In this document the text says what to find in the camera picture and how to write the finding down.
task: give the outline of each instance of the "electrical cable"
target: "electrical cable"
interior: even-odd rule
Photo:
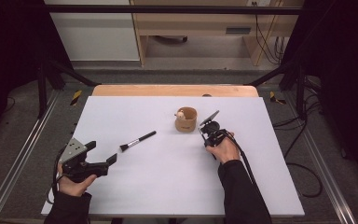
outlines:
[[[272,56],[272,53],[271,53],[271,51],[269,50],[269,45],[268,45],[268,43],[267,43],[267,40],[264,38],[263,33],[261,32],[261,29],[260,29],[260,27],[258,26],[258,18],[257,18],[257,15],[255,15],[255,27],[256,27],[255,40],[257,41],[258,46],[260,46],[260,48],[263,50],[264,54],[266,55],[266,57],[267,57],[267,59],[268,59],[268,61],[269,61],[270,63],[278,64],[278,63],[277,63],[277,60]],[[258,40],[258,32],[259,32],[259,31],[260,31],[260,34],[261,34],[263,40],[264,40],[265,45],[267,46],[267,50],[268,50],[269,54],[271,55],[272,59],[273,59],[275,62],[272,62],[272,61],[271,61],[271,59],[269,58],[269,55],[268,55],[268,54],[266,53],[266,51],[264,50],[263,46],[261,46],[260,41]]]
[[[313,176],[315,176],[316,180],[318,181],[318,185],[319,185],[319,189],[318,189],[318,192],[314,193],[314,194],[304,194],[304,193],[301,193],[301,191],[297,191],[301,196],[303,197],[306,197],[306,198],[316,198],[318,197],[319,195],[322,194],[322,190],[323,190],[323,184],[322,184],[322,180],[321,178],[315,173],[313,172],[310,168],[308,168],[307,166],[304,166],[304,165],[301,165],[301,164],[297,164],[297,163],[294,163],[294,162],[287,162],[286,165],[292,165],[292,166],[297,166],[297,167],[300,167],[308,172],[310,172]]]
[[[16,100],[13,97],[8,96],[7,99],[11,99],[13,101],[13,104],[11,104],[11,106],[9,108],[7,108],[4,113],[6,113],[7,111],[11,110],[13,108],[13,106],[16,104]]]
[[[277,36],[275,38],[275,44],[274,44],[274,54],[275,57],[278,58],[278,63],[281,63],[282,61],[282,57],[283,57],[283,49],[284,49],[284,37],[281,37],[281,44],[280,46],[278,46],[279,44],[279,37]]]
[[[274,128],[274,130],[277,130],[277,131],[292,131],[294,129],[297,129],[299,127],[302,127],[304,125],[304,123],[301,123],[301,124],[298,124],[297,126],[293,127],[293,128]]]
[[[60,175],[59,177],[57,177],[57,172],[58,172],[58,162],[60,160],[60,157],[62,155],[62,153],[65,151],[65,147],[63,147],[62,149],[60,149],[60,151],[57,154],[56,160],[54,162],[54,167],[53,167],[53,182],[51,183],[51,190],[53,193],[53,196],[55,197],[57,195],[58,192],[58,181],[64,176],[64,175]],[[47,202],[50,204],[53,204],[53,202],[49,199],[48,197],[48,190],[46,191],[46,198],[47,198]]]
[[[253,6],[253,7],[257,7],[257,2],[252,2],[252,6]],[[267,39],[264,37],[263,32],[261,32],[260,26],[258,25],[257,14],[255,14],[255,26],[256,26],[255,39],[256,39],[258,45],[260,46],[260,48],[263,50],[264,54],[266,55],[268,61],[269,61],[270,63],[273,63],[273,64],[281,64],[279,58],[278,58],[278,59],[274,58],[273,54],[271,53],[271,50],[269,49],[268,41],[267,41]],[[264,41],[264,45],[267,47],[267,50],[268,50],[268,52],[269,52],[271,58],[272,58],[275,62],[272,62],[272,61],[270,60],[270,58],[269,58],[269,56],[267,55],[266,51],[264,50],[263,46],[261,46],[260,41],[258,40],[258,32],[260,32],[261,37],[263,38],[263,41]]]
[[[305,101],[304,101],[304,106],[306,107],[306,104],[308,103],[308,100],[311,98],[311,97],[317,97],[317,94],[312,94],[310,96],[308,96]],[[289,154],[289,152],[292,150],[295,142],[298,140],[298,138],[301,136],[301,134],[304,132],[306,126],[307,126],[307,123],[308,123],[308,115],[311,114],[315,107],[319,106],[320,105],[320,102],[317,101],[317,102],[314,102],[313,104],[311,104],[308,108],[305,108],[305,111],[306,111],[306,117],[305,117],[305,120],[304,120],[304,123],[298,125],[298,127],[302,126],[302,129],[301,131],[297,134],[296,138],[293,140],[292,144],[290,145],[290,147],[286,150],[286,152],[284,153],[283,157],[284,159],[286,160],[287,158],[287,155]],[[279,125],[275,125],[274,127],[279,127],[279,126],[283,126],[283,125],[287,125],[288,123],[291,123],[293,122],[294,120],[297,120],[299,117],[296,117],[294,119],[289,119],[287,121],[282,121],[280,122]],[[292,165],[292,166],[296,166],[296,167],[299,167],[299,168],[302,168],[308,172],[310,172],[312,175],[315,176],[315,178],[317,179],[318,181],[318,185],[319,185],[319,189],[316,193],[314,194],[305,194],[305,193],[302,193],[300,190],[298,190],[298,194],[303,196],[303,197],[307,197],[307,198],[316,198],[318,196],[320,196],[322,194],[322,191],[323,191],[323,183],[321,181],[321,178],[315,173],[313,172],[310,168],[304,166],[304,165],[301,165],[301,164],[297,164],[297,163],[294,163],[294,162],[287,162],[286,165]]]
[[[316,90],[320,89],[320,87],[317,87],[317,86],[315,86],[312,82],[310,82],[307,77],[306,77],[306,83],[307,83],[307,85],[308,85],[307,90],[310,91],[310,92],[312,92],[312,91],[315,91],[315,92],[316,92]]]
[[[322,21],[324,20],[324,18],[326,17],[327,13],[331,10],[331,8],[333,7],[333,5],[336,3],[337,0],[333,0],[333,2],[329,5],[328,9],[324,12],[324,14],[322,15],[322,17],[315,23],[315,25],[312,27],[312,29],[308,32],[308,34],[305,36],[304,38],[304,41],[298,46],[298,50],[295,52],[293,58],[291,59],[290,62],[293,62],[293,64],[296,66],[297,65],[300,65],[303,61],[303,57],[305,56],[305,52],[307,50],[307,48],[305,48],[304,46],[307,46],[309,44],[309,41],[310,41],[310,38],[313,36],[313,33],[315,32],[316,28],[320,26],[320,24],[322,23]],[[304,110],[306,111],[306,118],[305,118],[305,123],[303,125],[303,128],[301,129],[300,133],[297,135],[297,137],[295,138],[295,140],[293,141],[293,143],[291,144],[291,146],[288,148],[288,150],[286,151],[285,155],[284,155],[284,158],[286,159],[288,153],[290,152],[291,148],[293,147],[294,143],[296,142],[296,140],[299,138],[299,136],[304,132],[305,130],[305,127],[307,125],[307,121],[308,121],[308,113],[310,111],[310,109],[316,105],[319,105],[320,103],[317,102],[317,104],[312,104],[309,108],[309,110]],[[292,162],[288,162],[289,164],[288,165],[294,165],[294,166],[297,166],[297,167],[301,167],[303,169],[306,169],[308,170],[309,172],[311,172],[318,180],[319,182],[319,190],[316,194],[313,194],[313,195],[309,195],[309,194],[301,194],[302,196],[304,197],[309,197],[309,198],[314,198],[314,197],[318,197],[321,193],[322,193],[322,190],[323,190],[323,184],[319,178],[319,176],[317,176],[314,172],[312,172],[311,169],[309,169],[308,167],[305,167],[303,165],[300,165],[300,164],[296,164],[296,163],[292,163]]]

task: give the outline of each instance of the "white table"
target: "white table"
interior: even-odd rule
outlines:
[[[88,162],[118,153],[108,176],[88,189],[89,213],[108,217],[219,217],[224,191],[218,161],[205,151],[200,133],[179,133],[176,110],[197,109],[198,124],[216,110],[214,120],[235,133],[273,217],[303,216],[304,210],[284,163],[264,101],[258,97],[91,96],[74,137],[96,141]],[[124,153],[120,145],[157,134]],[[42,214],[51,206],[45,203]]]

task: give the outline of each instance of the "black brush handle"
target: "black brush handle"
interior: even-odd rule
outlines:
[[[153,131],[153,132],[151,132],[151,133],[148,133],[147,135],[140,137],[140,138],[139,138],[139,141],[143,141],[143,140],[145,140],[146,138],[152,136],[152,135],[155,134],[155,133],[156,133],[156,131]]]

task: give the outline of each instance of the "black cable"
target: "black cable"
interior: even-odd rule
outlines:
[[[277,36],[275,38],[275,44],[274,44],[274,54],[275,57],[278,58],[278,63],[281,63],[282,57],[283,57],[283,49],[284,49],[284,37],[281,37],[281,44],[279,46],[279,37]]]
[[[298,138],[301,136],[301,134],[304,132],[305,127],[307,127],[307,120],[304,120],[304,125],[301,129],[301,131],[298,133],[298,135],[296,136],[295,140],[293,140],[292,144],[290,144],[290,147],[286,150],[286,152],[284,153],[283,157],[286,160],[287,155],[289,155],[289,152],[292,150],[293,146],[295,145],[296,141],[298,140]]]
[[[304,125],[304,123],[301,123],[301,124],[298,124],[297,126],[295,127],[292,127],[292,128],[274,128],[274,130],[277,130],[277,131],[292,131],[294,129],[297,129],[299,127],[302,127]]]
[[[13,97],[8,96],[7,99],[11,99],[13,101],[13,103],[11,104],[11,106],[9,108],[7,108],[4,113],[6,113],[7,111],[11,110],[13,108],[13,106],[16,104],[16,100]]]
[[[310,92],[312,92],[311,90],[313,90],[314,92],[317,92],[317,91],[319,91],[321,89],[321,87],[318,87],[318,86],[314,85],[312,82],[310,82],[308,80],[308,77],[306,77],[306,84],[308,86],[307,90],[310,91]]]
[[[51,190],[53,192],[53,196],[55,197],[57,195],[57,192],[58,192],[58,187],[57,187],[57,184],[58,184],[58,181],[63,177],[63,175],[60,175],[58,178],[57,178],[57,172],[58,172],[58,162],[60,160],[60,157],[62,155],[62,153],[65,151],[65,147],[63,147],[62,149],[60,149],[60,151],[58,152],[57,154],[57,157],[56,157],[56,160],[54,162],[54,167],[53,167],[53,181],[51,183]],[[47,191],[47,202],[48,203],[51,203],[53,204],[53,202],[49,199],[48,197],[48,191]]]
[[[322,194],[322,190],[323,190],[323,184],[322,184],[322,180],[321,178],[315,173],[313,172],[310,168],[304,166],[304,165],[301,165],[301,164],[297,164],[297,163],[293,163],[293,162],[287,162],[286,165],[292,165],[292,166],[297,166],[297,167],[300,167],[304,170],[307,170],[308,172],[310,172],[313,176],[315,176],[315,178],[317,179],[318,181],[318,184],[319,184],[319,189],[318,189],[318,192],[314,193],[314,194],[304,194],[304,193],[301,193],[301,191],[298,190],[298,193],[303,196],[303,197],[306,197],[306,198],[316,198],[318,196],[320,196]]]
[[[270,63],[278,64],[278,63],[277,63],[277,60],[272,56],[272,53],[271,53],[271,51],[269,50],[269,44],[267,43],[266,39],[265,39],[264,36],[263,36],[263,33],[261,32],[260,27],[258,26],[258,18],[257,18],[257,15],[255,15],[255,27],[256,27],[256,30],[255,30],[255,40],[257,41],[258,46],[260,46],[260,48],[263,50],[264,54],[266,55],[266,57],[267,57],[267,59],[268,59],[268,61],[269,61]],[[268,55],[268,54],[266,53],[266,51],[264,50],[263,46],[261,46],[260,41],[258,40],[258,32],[259,32],[259,31],[260,31],[260,34],[261,34],[263,40],[264,40],[264,43],[265,43],[266,46],[267,46],[267,49],[268,49],[269,54],[271,55],[272,59],[273,59],[275,62],[272,62],[272,61],[271,61],[271,59],[269,58],[269,55]]]
[[[317,94],[312,94],[310,96],[308,96],[305,101],[304,101],[304,106],[306,106],[306,104],[308,103],[308,100],[311,98],[311,97],[317,97],[318,95]],[[306,117],[305,117],[305,120],[304,120],[304,123],[298,125],[298,127],[302,126],[302,129],[301,131],[298,133],[298,135],[296,136],[296,138],[293,140],[292,144],[290,145],[290,147],[286,150],[286,152],[284,153],[283,157],[284,159],[286,160],[286,157],[287,155],[289,154],[289,152],[291,151],[291,149],[293,148],[293,145],[295,144],[295,142],[298,140],[298,138],[301,136],[301,134],[304,132],[306,126],[307,126],[307,123],[308,123],[308,115],[310,113],[313,112],[313,109],[317,106],[320,105],[320,102],[317,101],[317,102],[314,102],[312,103],[308,108],[305,108],[305,111],[306,111]],[[288,123],[290,122],[293,122],[294,120],[297,120],[298,117],[294,118],[294,119],[289,119],[287,120],[286,122],[281,122],[281,125],[277,125],[277,126],[283,126],[283,125],[287,125]],[[292,165],[292,166],[297,166],[297,167],[300,167],[308,172],[310,172],[312,175],[315,176],[315,178],[317,179],[318,181],[318,185],[319,185],[319,189],[318,189],[318,192],[314,193],[314,194],[305,194],[305,193],[302,193],[301,191],[298,190],[298,193],[303,196],[303,197],[307,197],[307,198],[316,198],[318,196],[320,196],[322,194],[322,191],[323,191],[323,183],[322,183],[322,180],[321,178],[315,173],[313,172],[310,168],[304,166],[304,165],[301,165],[301,164],[297,164],[297,163],[293,163],[293,162],[287,162],[286,165]]]

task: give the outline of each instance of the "floor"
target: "floor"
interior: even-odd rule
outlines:
[[[277,65],[264,60],[260,66],[251,65],[241,38],[190,37],[186,43],[176,39],[152,38],[144,67],[138,63],[106,64],[74,63],[79,73],[102,83],[204,83],[244,84],[262,77]],[[71,137],[82,108],[91,95],[86,87],[67,75],[62,91],[48,87],[50,104],[54,105],[41,119],[38,114],[37,83],[31,82],[10,93],[7,112],[0,122],[0,223],[42,223],[40,215],[49,188],[52,166],[57,151]],[[275,77],[258,87],[264,98],[271,123],[292,119],[295,90],[280,91]],[[75,106],[70,105],[74,93],[82,90]],[[270,100],[275,93],[278,101]],[[308,106],[305,131],[288,154],[294,162],[318,173],[324,188],[319,190],[317,178],[305,169],[289,166],[304,217],[275,217],[274,223],[358,223],[358,166],[343,159],[334,130],[324,117],[313,92]],[[276,128],[276,135],[285,153],[301,129],[301,120]],[[110,223],[109,218],[93,217],[92,223]],[[216,218],[180,219],[188,223],[221,223]],[[167,218],[126,218],[124,223],[168,223]]]

